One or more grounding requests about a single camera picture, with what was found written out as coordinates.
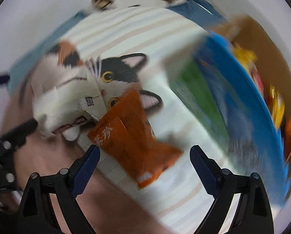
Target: cat eye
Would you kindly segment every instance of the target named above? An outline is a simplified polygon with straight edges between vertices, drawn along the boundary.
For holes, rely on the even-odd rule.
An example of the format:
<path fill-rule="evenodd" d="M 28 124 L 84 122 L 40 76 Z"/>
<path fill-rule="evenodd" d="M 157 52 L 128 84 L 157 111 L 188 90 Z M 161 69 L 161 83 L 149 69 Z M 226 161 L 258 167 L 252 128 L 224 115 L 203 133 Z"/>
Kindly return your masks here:
<path fill-rule="evenodd" d="M 112 71 L 106 71 L 102 75 L 102 81 L 105 83 L 109 83 L 113 81 L 113 72 Z"/>
<path fill-rule="evenodd" d="M 118 98 L 111 98 L 109 101 L 109 108 L 112 108 L 114 105 L 116 105 L 116 103 L 118 102 Z"/>

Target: pink inner ear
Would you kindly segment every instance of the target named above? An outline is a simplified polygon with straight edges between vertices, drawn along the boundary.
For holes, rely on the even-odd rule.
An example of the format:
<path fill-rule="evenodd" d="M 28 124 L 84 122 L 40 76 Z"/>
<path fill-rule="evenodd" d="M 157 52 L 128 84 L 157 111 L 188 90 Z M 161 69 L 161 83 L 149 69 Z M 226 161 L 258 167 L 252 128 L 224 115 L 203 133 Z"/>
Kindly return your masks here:
<path fill-rule="evenodd" d="M 143 56 L 133 56 L 133 57 L 127 57 L 122 59 L 122 61 L 130 66 L 131 68 L 135 67 L 138 65 L 142 60 L 144 59 Z"/>

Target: orange wrapper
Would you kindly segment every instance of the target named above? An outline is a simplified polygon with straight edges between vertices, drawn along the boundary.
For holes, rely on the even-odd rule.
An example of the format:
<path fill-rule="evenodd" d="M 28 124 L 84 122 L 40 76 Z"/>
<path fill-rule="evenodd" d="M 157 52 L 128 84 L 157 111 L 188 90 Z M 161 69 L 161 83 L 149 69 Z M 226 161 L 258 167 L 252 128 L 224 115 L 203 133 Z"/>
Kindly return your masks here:
<path fill-rule="evenodd" d="M 158 179 L 182 155 L 180 149 L 155 140 L 136 90 L 125 93 L 88 137 L 114 157 L 139 188 Z"/>

